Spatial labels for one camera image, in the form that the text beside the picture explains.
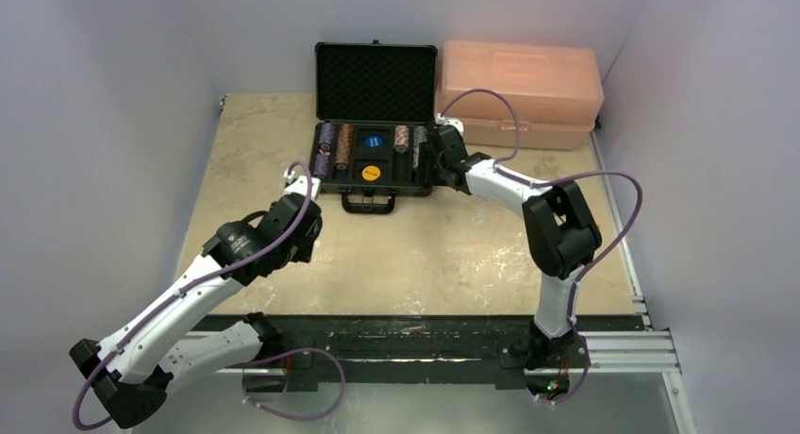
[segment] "wooden table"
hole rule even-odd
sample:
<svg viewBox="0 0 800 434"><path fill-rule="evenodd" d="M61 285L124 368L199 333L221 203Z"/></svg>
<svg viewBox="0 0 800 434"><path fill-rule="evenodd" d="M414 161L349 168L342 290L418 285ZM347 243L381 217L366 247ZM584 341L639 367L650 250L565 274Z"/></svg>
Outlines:
<svg viewBox="0 0 800 434"><path fill-rule="evenodd" d="M225 100L217 137L190 224L181 270L217 227L267 209L282 193L282 174L307 160L313 94L234 93ZM494 157L507 148L470 146ZM595 168L587 140L575 151L521 150L508 167L540 179ZM614 225L600 178L579 183L604 244ZM390 215L342 210L321 195L324 227L311 264L290 264L253 282L215 313L525 314L539 304L540 271L521 219L486 199L437 188L399 198ZM633 313L625 267L610 254L584 279L581 314Z"/></svg>

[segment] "black foam lining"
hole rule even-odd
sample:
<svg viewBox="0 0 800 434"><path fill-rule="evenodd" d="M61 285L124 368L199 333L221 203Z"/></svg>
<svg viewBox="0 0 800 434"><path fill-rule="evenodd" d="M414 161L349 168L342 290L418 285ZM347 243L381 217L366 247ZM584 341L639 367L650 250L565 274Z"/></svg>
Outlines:
<svg viewBox="0 0 800 434"><path fill-rule="evenodd" d="M433 118L436 47L320 42L316 54L321 120Z"/></svg>

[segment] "black wire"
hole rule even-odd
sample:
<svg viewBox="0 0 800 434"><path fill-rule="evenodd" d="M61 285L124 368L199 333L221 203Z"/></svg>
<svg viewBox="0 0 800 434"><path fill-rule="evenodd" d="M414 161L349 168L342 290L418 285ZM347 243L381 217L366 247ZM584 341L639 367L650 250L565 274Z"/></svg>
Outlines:
<svg viewBox="0 0 800 434"><path fill-rule="evenodd" d="M266 210L257 210L256 212L251 212L245 215L244 218L242 218L242 221L249 224L250 222L256 220L258 217L263 217L265 215L267 215Z"/></svg>

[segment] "white wall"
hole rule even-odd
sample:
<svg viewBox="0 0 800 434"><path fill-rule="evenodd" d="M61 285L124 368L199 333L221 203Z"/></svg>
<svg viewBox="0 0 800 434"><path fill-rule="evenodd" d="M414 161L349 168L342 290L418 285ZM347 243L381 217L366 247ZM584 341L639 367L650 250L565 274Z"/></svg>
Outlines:
<svg viewBox="0 0 800 434"><path fill-rule="evenodd" d="M797 0L648 0L606 79L602 148L645 187L634 260L700 432L800 426L798 30Z"/></svg>
<svg viewBox="0 0 800 434"><path fill-rule="evenodd" d="M216 101L163 0L0 0L3 432L73 432L68 350L171 278Z"/></svg>
<svg viewBox="0 0 800 434"><path fill-rule="evenodd" d="M319 41L594 48L603 74L645 0L174 0L224 92L313 92Z"/></svg>

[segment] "blue round disc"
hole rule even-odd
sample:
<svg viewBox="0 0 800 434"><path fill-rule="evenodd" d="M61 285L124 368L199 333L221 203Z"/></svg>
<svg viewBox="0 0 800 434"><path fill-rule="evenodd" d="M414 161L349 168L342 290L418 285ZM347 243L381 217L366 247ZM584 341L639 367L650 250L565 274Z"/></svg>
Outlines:
<svg viewBox="0 0 800 434"><path fill-rule="evenodd" d="M383 146L383 138L379 135L371 135L364 141L370 148L379 148Z"/></svg>

